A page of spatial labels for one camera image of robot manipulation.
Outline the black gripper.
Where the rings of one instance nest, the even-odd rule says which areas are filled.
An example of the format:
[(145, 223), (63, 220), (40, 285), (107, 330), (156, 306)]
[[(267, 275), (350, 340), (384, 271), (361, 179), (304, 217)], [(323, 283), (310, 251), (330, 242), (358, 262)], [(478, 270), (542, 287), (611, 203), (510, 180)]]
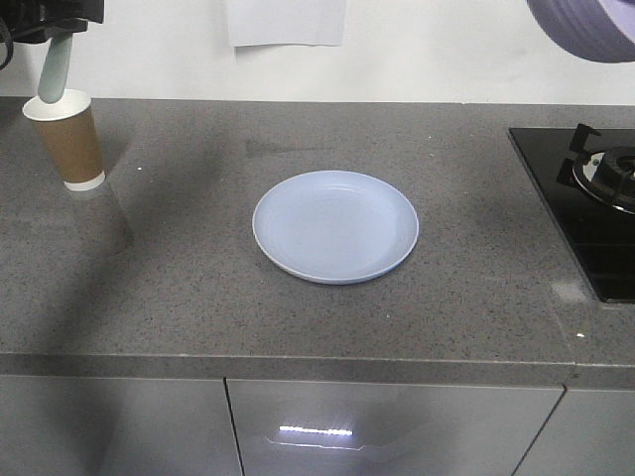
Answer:
[(44, 43), (104, 21), (103, 0), (1, 0), (1, 42)]

